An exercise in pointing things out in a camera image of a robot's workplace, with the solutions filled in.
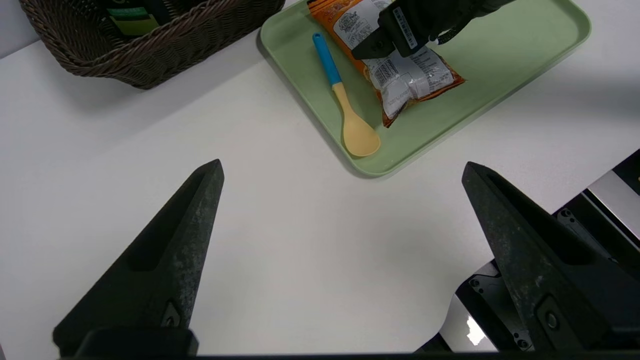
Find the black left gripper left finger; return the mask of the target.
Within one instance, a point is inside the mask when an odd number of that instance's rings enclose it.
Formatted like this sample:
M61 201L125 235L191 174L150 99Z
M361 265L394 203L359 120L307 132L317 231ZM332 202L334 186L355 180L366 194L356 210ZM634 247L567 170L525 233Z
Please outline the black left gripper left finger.
M62 357L194 357L190 330L225 175L198 167L55 326Z

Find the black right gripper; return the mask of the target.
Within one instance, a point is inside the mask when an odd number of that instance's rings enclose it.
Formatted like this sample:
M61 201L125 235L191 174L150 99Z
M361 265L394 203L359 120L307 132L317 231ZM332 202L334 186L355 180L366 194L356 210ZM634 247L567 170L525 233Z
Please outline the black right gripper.
M356 60L409 57L427 43L445 44L475 17L474 0L396 0L380 11L379 27L352 49Z

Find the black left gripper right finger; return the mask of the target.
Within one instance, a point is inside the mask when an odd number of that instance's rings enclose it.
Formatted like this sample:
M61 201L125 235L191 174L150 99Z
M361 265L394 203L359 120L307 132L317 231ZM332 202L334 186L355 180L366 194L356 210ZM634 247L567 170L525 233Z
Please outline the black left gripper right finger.
M639 278L599 254L496 171L462 186L537 351L637 351Z

